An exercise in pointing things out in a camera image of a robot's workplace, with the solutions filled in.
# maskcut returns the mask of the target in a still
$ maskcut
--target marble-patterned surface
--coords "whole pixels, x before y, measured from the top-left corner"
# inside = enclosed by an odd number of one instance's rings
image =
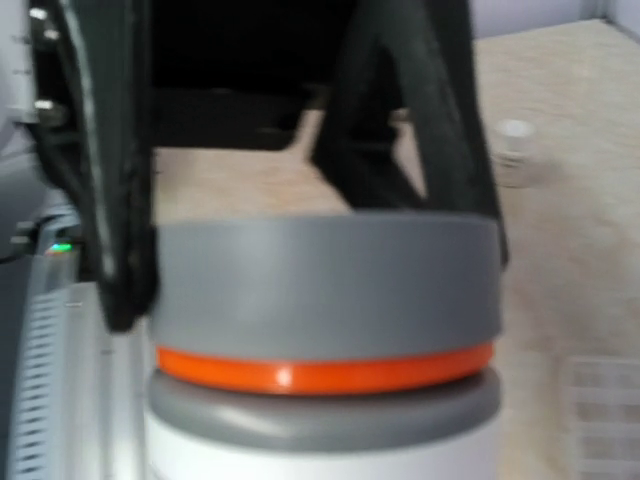
[[[504,118],[538,130],[540,175],[501,189],[513,252],[496,360],[502,478],[570,478],[567,361],[640,358],[640,46],[592,21],[481,40],[477,58],[488,131]],[[159,151],[159,223],[348,213],[306,162],[318,115],[284,152]],[[412,151],[399,146],[415,174]]]

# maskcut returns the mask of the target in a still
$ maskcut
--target green light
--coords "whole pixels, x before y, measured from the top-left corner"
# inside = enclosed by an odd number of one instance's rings
[[[73,250],[73,245],[70,243],[56,243],[49,248],[50,253],[65,253]]]

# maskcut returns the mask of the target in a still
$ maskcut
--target orange band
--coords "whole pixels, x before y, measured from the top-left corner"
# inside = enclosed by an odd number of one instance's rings
[[[459,380],[483,370],[493,345],[394,360],[292,363],[251,362],[157,349],[158,366],[168,375],[226,390],[339,395],[407,390]]]

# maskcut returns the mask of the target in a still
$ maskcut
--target gray lid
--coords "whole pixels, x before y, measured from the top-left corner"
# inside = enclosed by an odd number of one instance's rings
[[[161,227],[151,333],[243,360],[426,355],[500,330],[494,221],[359,214]]]
[[[151,412],[215,442],[288,452],[420,445],[470,431],[500,407],[492,370],[440,387],[354,397],[249,395],[190,385],[156,372]]]

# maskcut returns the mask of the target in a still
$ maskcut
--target white wall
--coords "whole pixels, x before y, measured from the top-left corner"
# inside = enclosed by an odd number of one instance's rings
[[[640,0],[628,0],[640,3]],[[580,20],[589,0],[471,0],[476,35],[505,35]]]
[[[640,36],[640,0],[611,0],[610,18]]]

